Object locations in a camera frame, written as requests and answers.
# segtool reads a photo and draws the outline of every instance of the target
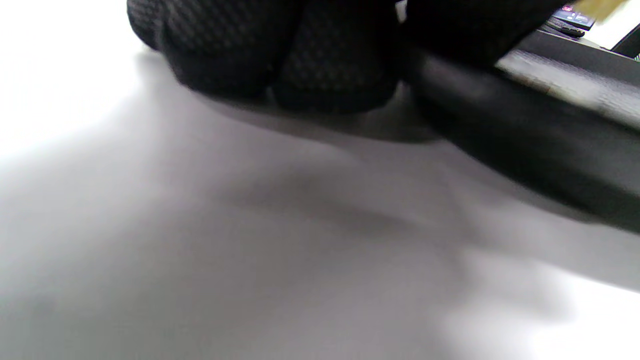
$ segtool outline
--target monitor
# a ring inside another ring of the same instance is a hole
[[[595,23],[595,19],[576,12],[572,5],[564,5],[560,10],[556,11],[554,17],[583,30],[591,30]]]

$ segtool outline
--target white floor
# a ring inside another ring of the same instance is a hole
[[[0,31],[1,360],[640,358],[638,236],[441,140],[192,94],[124,1]]]

